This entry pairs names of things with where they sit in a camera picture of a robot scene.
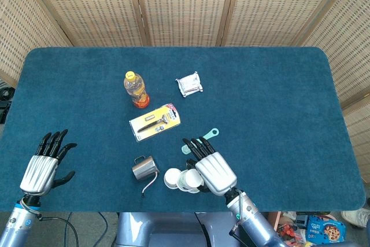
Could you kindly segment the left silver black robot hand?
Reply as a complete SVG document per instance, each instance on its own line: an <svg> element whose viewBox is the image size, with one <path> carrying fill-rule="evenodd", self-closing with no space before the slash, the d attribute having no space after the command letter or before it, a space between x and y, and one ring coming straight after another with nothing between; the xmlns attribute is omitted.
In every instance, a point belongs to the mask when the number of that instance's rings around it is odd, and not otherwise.
<svg viewBox="0 0 370 247"><path fill-rule="evenodd" d="M68 183L75 175L71 171L65 177L56 179L56 171L68 151L77 146L68 143L61 146L68 130L47 133L31 157L20 183L21 191L29 196L44 196L51 189Z"/></svg>

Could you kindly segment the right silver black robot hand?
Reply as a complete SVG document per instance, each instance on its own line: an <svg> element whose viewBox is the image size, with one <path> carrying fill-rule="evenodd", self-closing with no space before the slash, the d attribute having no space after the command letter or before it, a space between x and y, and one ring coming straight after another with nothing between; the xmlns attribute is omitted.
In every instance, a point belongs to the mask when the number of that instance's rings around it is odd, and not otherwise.
<svg viewBox="0 0 370 247"><path fill-rule="evenodd" d="M195 160L187 160L187 169L197 170L203 180L203 185L197 189L204 193L212 192L216 196L235 194L237 177L210 142L204 137L191 140L183 138L182 141L195 157Z"/></svg>

